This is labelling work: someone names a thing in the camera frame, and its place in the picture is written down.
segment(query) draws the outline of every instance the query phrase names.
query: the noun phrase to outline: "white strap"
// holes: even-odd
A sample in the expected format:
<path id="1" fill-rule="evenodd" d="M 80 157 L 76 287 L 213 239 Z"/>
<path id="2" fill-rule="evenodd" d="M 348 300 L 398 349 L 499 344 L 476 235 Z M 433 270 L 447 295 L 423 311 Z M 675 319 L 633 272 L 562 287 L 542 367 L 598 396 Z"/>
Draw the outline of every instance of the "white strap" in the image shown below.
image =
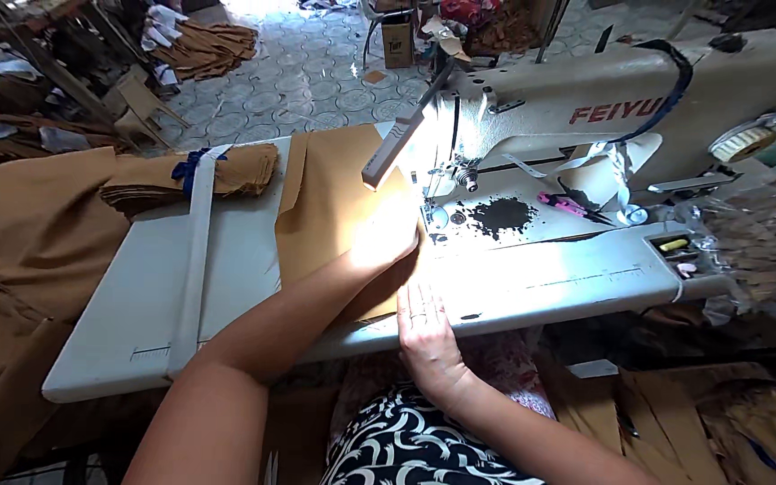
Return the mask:
<path id="1" fill-rule="evenodd" d="M 646 222 L 648 219 L 648 212 L 640 206 L 630 203 L 631 191 L 630 188 L 628 188 L 628 179 L 633 174 L 633 171 L 631 170 L 631 157 L 628 155 L 628 145 L 625 141 L 620 143 L 608 143 L 606 141 L 593 143 L 586 156 L 568 160 L 556 167 L 555 170 L 550 173 L 539 172 L 511 154 L 502 154 L 505 159 L 516 164 L 523 169 L 525 173 L 528 173 L 535 179 L 543 179 L 548 175 L 555 175 L 555 173 L 570 170 L 571 168 L 580 168 L 588 163 L 589 160 L 601 155 L 606 155 L 611 161 L 613 175 L 615 176 L 618 185 L 616 191 L 616 201 L 618 202 L 619 207 L 617 214 L 618 220 L 625 225 L 639 225 Z"/>
<path id="2" fill-rule="evenodd" d="M 205 259 L 209 251 L 209 224 L 211 222 L 211 198 L 214 195 L 215 162 L 232 145 L 210 149 L 199 158 L 193 175 L 190 192 L 190 213 L 187 217 L 187 236 L 190 252 L 187 260 L 185 291 L 182 293 L 181 313 L 173 328 L 170 341 L 167 377 L 175 380 L 186 364 L 197 353 L 199 320 L 203 308 L 203 279 Z"/>

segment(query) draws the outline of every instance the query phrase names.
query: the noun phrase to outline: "tan fabric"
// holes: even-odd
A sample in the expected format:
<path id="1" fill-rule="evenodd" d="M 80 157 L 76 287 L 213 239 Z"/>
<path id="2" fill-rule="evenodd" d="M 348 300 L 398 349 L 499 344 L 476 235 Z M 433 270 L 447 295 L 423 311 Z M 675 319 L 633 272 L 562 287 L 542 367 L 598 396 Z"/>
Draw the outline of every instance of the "tan fabric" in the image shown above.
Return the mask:
<path id="1" fill-rule="evenodd" d="M 383 201 L 410 197 L 409 185 L 398 171 L 377 193 L 361 182 L 361 168 L 381 143 L 372 124 L 292 138 L 287 172 L 298 173 L 304 164 L 304 175 L 300 189 L 291 180 L 284 184 L 281 214 L 274 226 L 282 284 L 304 278 L 349 250 L 358 226 Z M 396 311 L 395 292 L 415 269 L 416 258 L 415 252 L 368 285 L 341 315 L 342 319 Z"/>
<path id="2" fill-rule="evenodd" d="M 112 146 L 115 147 L 116 151 L 121 152 L 127 147 L 111 129 L 98 125 L 59 122 L 37 116 L 14 115 L 0 115 L 0 123 L 10 124 L 17 128 L 14 135 L 0 140 L 0 163 L 49 156 L 50 152 L 40 146 L 38 128 L 42 126 L 55 126 L 85 135 L 93 148 Z"/>
<path id="3" fill-rule="evenodd" d="M 175 69 L 179 79 L 214 78 L 238 67 L 256 53 L 256 31 L 240 25 L 178 24 L 181 37 L 171 48 L 158 47 L 152 55 Z"/>
<path id="4" fill-rule="evenodd" d="M 338 386 L 271 392 L 262 440 L 259 483 L 268 454 L 278 455 L 277 485 L 317 485 L 325 473 L 329 423 Z"/>
<path id="5" fill-rule="evenodd" d="M 52 416 L 40 384 L 128 231 L 113 148 L 0 165 L 0 474 Z"/>
<path id="6" fill-rule="evenodd" d="M 235 147 L 227 160 L 215 168 L 215 194 L 259 196 L 277 166 L 278 148 L 271 143 Z M 187 155 L 173 154 L 152 159 L 120 156 L 119 172 L 100 189 L 101 199 L 128 217 L 140 212 L 186 200 L 183 181 L 172 178 L 172 170 Z"/>
<path id="7" fill-rule="evenodd" d="M 618 403 L 639 437 L 615 432 L 615 450 L 662 484 L 776 485 L 748 440 L 776 462 L 776 388 L 756 387 L 768 379 L 758 364 L 622 371 L 612 391 L 601 392 L 601 378 L 579 380 L 546 354 L 534 360 L 559 422 L 611 450 Z"/>

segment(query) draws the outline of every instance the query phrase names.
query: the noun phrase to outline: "blue ribbon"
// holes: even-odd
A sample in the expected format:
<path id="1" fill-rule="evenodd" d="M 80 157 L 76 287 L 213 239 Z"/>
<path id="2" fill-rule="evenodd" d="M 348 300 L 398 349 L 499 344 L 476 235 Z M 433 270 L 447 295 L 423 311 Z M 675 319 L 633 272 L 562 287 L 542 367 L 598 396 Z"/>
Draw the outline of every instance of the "blue ribbon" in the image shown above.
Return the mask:
<path id="1" fill-rule="evenodd" d="M 197 173 L 197 165 L 199 165 L 199 159 L 208 152 L 209 149 L 199 149 L 195 152 L 189 152 L 187 154 L 187 161 L 179 161 L 172 169 L 172 179 L 174 181 L 181 181 L 182 192 L 185 193 L 185 197 L 190 200 L 190 194 L 193 193 L 193 176 Z M 220 155 L 217 160 L 227 160 L 226 155 Z"/>

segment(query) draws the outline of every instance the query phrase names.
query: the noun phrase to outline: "woman's right hand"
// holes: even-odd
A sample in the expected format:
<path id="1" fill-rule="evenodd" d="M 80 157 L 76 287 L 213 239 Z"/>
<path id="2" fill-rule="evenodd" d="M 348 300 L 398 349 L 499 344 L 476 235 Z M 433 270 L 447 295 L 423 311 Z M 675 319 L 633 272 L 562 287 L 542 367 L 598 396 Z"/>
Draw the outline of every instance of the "woman's right hand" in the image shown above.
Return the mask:
<path id="1" fill-rule="evenodd" d="M 418 389 L 443 412 L 450 413 L 473 380 L 463 363 L 441 298 L 427 284 L 412 283 L 397 291 L 400 359 Z"/>

